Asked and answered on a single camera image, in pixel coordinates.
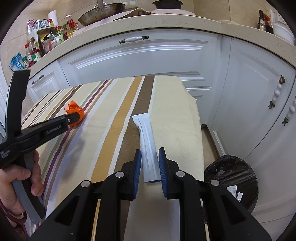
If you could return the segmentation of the person's left hand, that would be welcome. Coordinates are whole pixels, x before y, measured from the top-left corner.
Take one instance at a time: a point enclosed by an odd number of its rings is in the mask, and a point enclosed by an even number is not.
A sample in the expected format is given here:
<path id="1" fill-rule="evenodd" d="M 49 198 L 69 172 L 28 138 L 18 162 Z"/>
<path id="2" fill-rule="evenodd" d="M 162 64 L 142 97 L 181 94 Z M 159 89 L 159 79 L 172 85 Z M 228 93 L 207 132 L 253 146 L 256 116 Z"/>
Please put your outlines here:
<path id="1" fill-rule="evenodd" d="M 19 202 L 12 182 L 14 180 L 32 180 L 31 193 L 34 196 L 41 196 L 44 192 L 44 187 L 41 178 L 41 168 L 39 166 L 39 153 L 34 151 L 34 168 L 32 173 L 30 170 L 18 165 L 10 165 L 1 170 L 1 202 L 13 217 L 20 219 L 25 212 Z"/>

